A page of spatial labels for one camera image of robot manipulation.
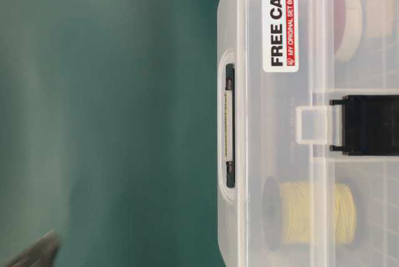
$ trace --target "plastic latch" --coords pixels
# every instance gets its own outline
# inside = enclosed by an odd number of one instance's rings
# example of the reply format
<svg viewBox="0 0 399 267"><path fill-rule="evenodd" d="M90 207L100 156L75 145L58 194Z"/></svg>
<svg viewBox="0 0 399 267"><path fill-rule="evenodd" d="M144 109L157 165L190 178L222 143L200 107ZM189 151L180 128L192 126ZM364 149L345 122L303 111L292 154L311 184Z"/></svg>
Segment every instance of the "plastic latch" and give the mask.
<svg viewBox="0 0 399 267"><path fill-rule="evenodd" d="M348 95L331 100L342 106L342 146L351 156L399 156L399 95Z"/></svg>
<svg viewBox="0 0 399 267"><path fill-rule="evenodd" d="M327 106L298 107L296 140L299 144L327 144Z"/></svg>

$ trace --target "black plastic part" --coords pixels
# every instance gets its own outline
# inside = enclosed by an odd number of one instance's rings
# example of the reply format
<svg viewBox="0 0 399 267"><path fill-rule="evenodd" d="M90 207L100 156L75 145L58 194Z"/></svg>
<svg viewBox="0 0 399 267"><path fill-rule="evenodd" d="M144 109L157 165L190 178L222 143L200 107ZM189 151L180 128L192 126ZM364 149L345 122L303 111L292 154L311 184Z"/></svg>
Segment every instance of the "black plastic part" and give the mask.
<svg viewBox="0 0 399 267"><path fill-rule="evenodd" d="M232 109L233 109L233 161L226 162L226 185L228 188L234 188L236 186L236 97L235 97L235 75L234 75L234 64L226 65L226 90L231 91L232 98Z"/></svg>
<svg viewBox="0 0 399 267"><path fill-rule="evenodd" d="M53 267L60 248L60 238L49 233L4 267Z"/></svg>
<svg viewBox="0 0 399 267"><path fill-rule="evenodd" d="M350 156L399 156L399 95L348 95L342 106L342 146Z"/></svg>

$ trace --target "wire spool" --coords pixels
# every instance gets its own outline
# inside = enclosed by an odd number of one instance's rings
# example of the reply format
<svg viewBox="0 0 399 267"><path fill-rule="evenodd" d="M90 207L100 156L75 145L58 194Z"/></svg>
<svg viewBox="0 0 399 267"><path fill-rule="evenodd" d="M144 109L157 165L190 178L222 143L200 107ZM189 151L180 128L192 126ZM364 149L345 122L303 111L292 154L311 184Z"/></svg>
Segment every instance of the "wire spool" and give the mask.
<svg viewBox="0 0 399 267"><path fill-rule="evenodd" d="M353 248L358 244L361 227L361 205L352 184L335 185L335 243ZM264 231L272 251L282 245L309 245L310 185L306 182L278 184L275 178L266 181L264 189Z"/></svg>

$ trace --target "thread spool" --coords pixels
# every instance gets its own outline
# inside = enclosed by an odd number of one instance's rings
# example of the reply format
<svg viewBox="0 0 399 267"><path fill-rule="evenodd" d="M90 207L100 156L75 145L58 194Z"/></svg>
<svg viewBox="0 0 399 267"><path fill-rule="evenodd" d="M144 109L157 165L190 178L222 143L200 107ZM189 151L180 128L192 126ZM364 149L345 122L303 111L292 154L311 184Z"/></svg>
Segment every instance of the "thread spool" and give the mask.
<svg viewBox="0 0 399 267"><path fill-rule="evenodd" d="M334 49L339 62L356 54L363 32L363 10L360 0L334 0Z"/></svg>
<svg viewBox="0 0 399 267"><path fill-rule="evenodd" d="M353 248L358 244L362 227L362 206L351 183L335 185L335 244ZM310 185L305 182L278 184L266 181L264 189L264 232L272 251L283 245L309 245Z"/></svg>

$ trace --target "black clip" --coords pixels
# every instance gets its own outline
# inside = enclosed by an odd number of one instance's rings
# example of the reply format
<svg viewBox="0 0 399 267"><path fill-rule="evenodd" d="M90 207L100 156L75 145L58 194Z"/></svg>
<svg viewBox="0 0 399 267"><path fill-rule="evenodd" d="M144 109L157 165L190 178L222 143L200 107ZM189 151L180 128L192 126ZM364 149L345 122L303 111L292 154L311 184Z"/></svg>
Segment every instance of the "black clip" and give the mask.
<svg viewBox="0 0 399 267"><path fill-rule="evenodd" d="M348 95L331 100L342 106L342 146L350 156L399 156L399 95Z"/></svg>

